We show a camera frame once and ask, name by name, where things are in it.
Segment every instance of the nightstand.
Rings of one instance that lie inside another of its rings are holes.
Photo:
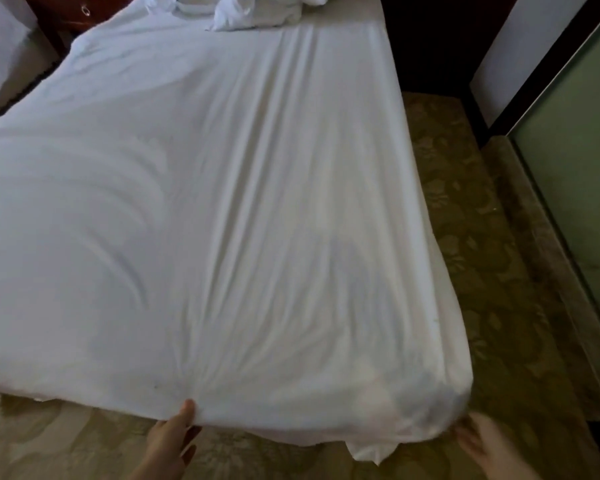
[[[60,31],[82,33],[110,19],[131,0],[26,0],[38,17],[40,30],[58,54],[67,48]]]

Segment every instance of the mattress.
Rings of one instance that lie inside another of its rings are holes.
[[[439,434],[472,371],[380,1],[207,25],[136,0],[0,118],[0,391],[360,459]]]

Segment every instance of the floral carpet pattern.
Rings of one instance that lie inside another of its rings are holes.
[[[433,228],[472,352],[471,407],[500,421],[545,480],[600,479],[600,455],[538,306],[462,104],[405,94]],[[119,479],[152,422],[60,401],[0,396],[0,479]],[[186,479],[474,480],[448,435],[401,445],[379,467],[344,444],[300,448],[205,428]]]

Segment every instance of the drawer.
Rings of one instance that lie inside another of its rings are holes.
[[[130,0],[27,0],[39,18],[58,25],[97,25],[119,12]]]

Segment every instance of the hand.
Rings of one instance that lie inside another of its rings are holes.
[[[195,414],[195,403],[187,399],[176,416],[158,421],[147,436],[142,463],[129,480],[180,480],[196,453],[195,445],[189,446],[201,430],[192,426]]]
[[[496,421],[480,413],[469,413],[469,417],[474,428],[458,424],[454,433],[460,447],[489,480],[540,480]]]

